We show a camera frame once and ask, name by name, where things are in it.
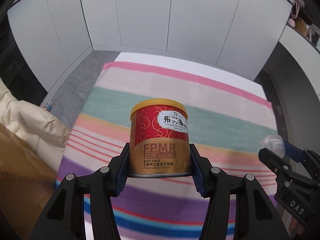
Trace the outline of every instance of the red label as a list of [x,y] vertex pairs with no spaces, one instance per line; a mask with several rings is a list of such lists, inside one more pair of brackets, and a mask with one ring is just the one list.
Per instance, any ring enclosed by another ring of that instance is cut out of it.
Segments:
[[164,110],[177,111],[185,117],[185,113],[174,106],[153,105],[137,110],[134,146],[151,138],[175,138],[189,141],[187,133],[165,129],[159,125],[158,114]]

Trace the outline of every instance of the plastic bottle on floor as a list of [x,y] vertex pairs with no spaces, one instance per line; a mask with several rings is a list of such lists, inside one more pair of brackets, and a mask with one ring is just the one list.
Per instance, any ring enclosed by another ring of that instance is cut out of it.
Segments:
[[53,106],[53,102],[52,102],[52,100],[50,100],[45,104],[44,109],[47,110],[48,112],[50,112],[52,106]]

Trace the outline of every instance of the white label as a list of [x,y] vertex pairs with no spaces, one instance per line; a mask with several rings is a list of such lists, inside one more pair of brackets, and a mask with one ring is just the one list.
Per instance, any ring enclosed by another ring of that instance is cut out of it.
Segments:
[[282,141],[272,141],[272,148],[274,150],[282,149],[283,148]]
[[177,111],[161,111],[157,120],[162,128],[188,133],[187,120]]

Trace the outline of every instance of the black panel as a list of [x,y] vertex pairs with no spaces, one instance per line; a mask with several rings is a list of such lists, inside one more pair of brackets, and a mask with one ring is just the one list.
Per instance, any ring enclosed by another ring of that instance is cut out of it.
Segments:
[[24,60],[13,38],[7,15],[0,23],[0,78],[18,100],[39,106],[47,95]]

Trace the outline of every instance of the yellow lid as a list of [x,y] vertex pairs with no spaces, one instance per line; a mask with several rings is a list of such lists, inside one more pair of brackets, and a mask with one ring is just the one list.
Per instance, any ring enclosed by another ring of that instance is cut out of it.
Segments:
[[180,104],[179,102],[171,100],[171,99],[165,99],[165,98],[153,98],[153,99],[148,99],[148,100],[145,100],[145,101],[142,101],[142,102],[136,104],[131,110],[130,121],[131,121],[132,115],[135,111],[137,111],[143,107],[153,106],[153,105],[175,106],[175,107],[181,109],[186,114],[186,120],[188,119],[188,114],[187,114],[186,108],[182,104]]

